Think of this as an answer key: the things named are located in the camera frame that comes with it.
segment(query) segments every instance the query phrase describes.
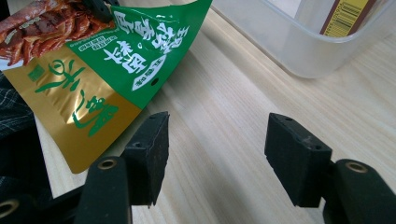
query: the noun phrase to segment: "green package label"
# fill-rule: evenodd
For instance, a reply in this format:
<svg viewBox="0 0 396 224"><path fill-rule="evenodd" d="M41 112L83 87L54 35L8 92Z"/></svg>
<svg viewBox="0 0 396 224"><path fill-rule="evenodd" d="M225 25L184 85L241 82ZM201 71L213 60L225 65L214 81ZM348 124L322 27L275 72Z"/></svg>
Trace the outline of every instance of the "green package label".
<svg viewBox="0 0 396 224"><path fill-rule="evenodd" d="M116 92L144 108L189 49L210 4L111 7L115 29L67 46Z"/></svg>

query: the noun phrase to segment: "plaid cloth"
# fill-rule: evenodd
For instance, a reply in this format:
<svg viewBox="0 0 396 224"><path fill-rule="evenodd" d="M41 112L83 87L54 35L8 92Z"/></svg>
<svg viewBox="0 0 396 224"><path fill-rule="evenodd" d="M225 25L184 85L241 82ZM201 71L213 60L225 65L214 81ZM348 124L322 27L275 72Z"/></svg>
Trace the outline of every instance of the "plaid cloth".
<svg viewBox="0 0 396 224"><path fill-rule="evenodd" d="M34 125L32 110L0 71L0 140Z"/></svg>

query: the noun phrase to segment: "wooden table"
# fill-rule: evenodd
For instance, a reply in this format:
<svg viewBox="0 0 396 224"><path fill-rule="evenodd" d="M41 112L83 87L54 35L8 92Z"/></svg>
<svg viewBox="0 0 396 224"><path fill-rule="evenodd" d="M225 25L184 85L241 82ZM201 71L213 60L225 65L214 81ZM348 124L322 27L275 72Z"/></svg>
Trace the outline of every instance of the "wooden table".
<svg viewBox="0 0 396 224"><path fill-rule="evenodd" d="M8 1L11 11L26 2ZM190 2L120 1L158 7ZM333 74L287 74L214 10L174 74L108 154L120 154L149 114L169 111L170 158L154 207L134 223L322 223L293 207L264 156L268 115L298 120L333 149L332 160L373 166L396 190L396 34ZM83 184L37 121L54 196Z"/></svg>

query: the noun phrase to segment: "green and gold package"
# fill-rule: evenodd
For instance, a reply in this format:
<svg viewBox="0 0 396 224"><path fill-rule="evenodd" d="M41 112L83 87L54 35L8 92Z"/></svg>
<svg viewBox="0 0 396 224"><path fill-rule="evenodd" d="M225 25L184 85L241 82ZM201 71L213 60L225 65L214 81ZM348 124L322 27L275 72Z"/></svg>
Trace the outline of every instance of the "green and gold package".
<svg viewBox="0 0 396 224"><path fill-rule="evenodd" d="M56 1L34 1L29 7L45 10L35 14L25 9L0 22L0 70L48 130L70 170L80 173L168 79L196 37L211 0L154 8L112 6L110 24L96 21L89 11L78 13L83 7L79 1L62 1L66 7L49 2ZM49 23L53 27L42 28Z"/></svg>

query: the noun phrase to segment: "clear plastic box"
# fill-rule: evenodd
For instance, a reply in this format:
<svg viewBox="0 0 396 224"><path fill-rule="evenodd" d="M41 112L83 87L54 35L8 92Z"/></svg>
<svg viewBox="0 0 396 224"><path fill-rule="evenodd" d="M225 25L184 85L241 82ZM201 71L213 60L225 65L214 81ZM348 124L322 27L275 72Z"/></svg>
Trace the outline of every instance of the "clear plastic box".
<svg viewBox="0 0 396 224"><path fill-rule="evenodd" d="M324 77L395 32L396 1L380 6L353 35L319 31L334 0L214 0L212 7L280 66L299 77Z"/></svg>

